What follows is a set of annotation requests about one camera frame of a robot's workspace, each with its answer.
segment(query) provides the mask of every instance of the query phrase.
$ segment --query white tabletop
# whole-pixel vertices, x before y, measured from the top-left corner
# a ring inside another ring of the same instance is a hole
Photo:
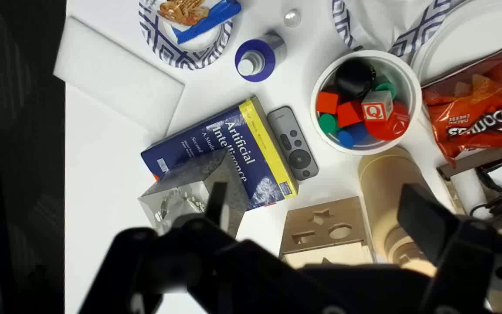
[[[368,0],[357,13],[368,14],[366,27],[357,30],[368,48],[389,49],[392,39],[404,32],[429,4],[411,0]],[[284,28],[282,16],[291,7],[301,11],[298,28]],[[166,67],[143,42],[138,25],[136,0],[70,0],[70,16],[84,21],[117,44],[127,48],[150,65],[167,72],[185,84],[185,95],[171,121],[169,133],[256,95],[265,112],[291,105],[315,154],[321,173],[300,185],[300,196],[270,208],[249,212],[239,231],[239,239],[251,238],[272,253],[279,253],[286,212],[308,205],[361,196],[357,189],[356,156],[335,152],[319,140],[308,117],[308,100],[321,72],[345,53],[331,21],[329,0],[263,0],[244,2],[244,13],[235,23],[233,37],[223,56],[209,69],[185,72]],[[288,44],[288,58],[275,74],[261,84],[244,82],[233,56],[239,44],[275,28]],[[113,239],[127,227],[150,226],[138,205],[138,196],[152,185],[152,177],[139,161],[139,152],[166,135],[148,131],[124,119],[89,95],[68,86],[66,91],[66,168],[75,166],[75,177],[66,175],[66,309],[77,313],[94,274]],[[425,123],[413,123],[406,147],[418,163],[437,199],[450,206],[436,164],[443,163]],[[185,294],[166,299],[162,313],[199,311]]]

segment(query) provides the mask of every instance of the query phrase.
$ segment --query orange block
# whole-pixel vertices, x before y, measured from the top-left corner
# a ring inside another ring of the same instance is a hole
[[[359,103],[342,103],[336,109],[338,126],[347,128],[362,123],[362,112]]]
[[[338,95],[336,93],[321,91],[317,95],[317,112],[319,114],[336,116],[336,109],[338,109]]]

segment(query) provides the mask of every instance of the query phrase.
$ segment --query food on plate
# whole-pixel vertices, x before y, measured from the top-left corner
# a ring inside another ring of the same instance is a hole
[[[193,27],[209,16],[209,9],[202,7],[202,0],[166,0],[160,4],[159,14],[169,21]]]
[[[423,89],[443,156],[502,147],[502,55]]]

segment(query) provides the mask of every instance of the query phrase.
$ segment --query doritos bag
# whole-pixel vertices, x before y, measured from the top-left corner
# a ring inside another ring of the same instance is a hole
[[[502,53],[423,89],[443,156],[502,147]]]

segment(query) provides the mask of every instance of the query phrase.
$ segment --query white bowl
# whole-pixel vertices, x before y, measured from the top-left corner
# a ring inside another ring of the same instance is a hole
[[[376,75],[389,77],[389,81],[397,88],[396,98],[401,100],[404,105],[408,105],[408,112],[410,112],[410,126],[408,126],[406,133],[411,130],[411,123],[420,114],[422,86],[420,86],[420,81],[417,79],[417,75],[413,74],[413,70],[403,60],[396,58],[394,55],[383,53],[383,51],[356,51],[356,53],[350,53],[350,55],[338,58],[319,77],[319,81],[312,91],[312,98],[310,98],[310,117],[315,124],[315,130],[326,144],[329,144],[336,150],[343,150],[349,154],[373,156],[373,154],[390,150],[392,147],[401,144],[401,140],[404,138],[406,133],[401,135],[399,138],[392,140],[392,142],[373,142],[369,145],[357,145],[354,149],[347,149],[347,147],[342,147],[340,144],[336,144],[335,140],[331,140],[329,137],[326,137],[322,133],[319,123],[317,123],[317,95],[319,95],[319,91],[324,89],[328,81],[336,74],[340,65],[349,62],[349,60],[368,62],[369,65],[373,65],[376,69]]]

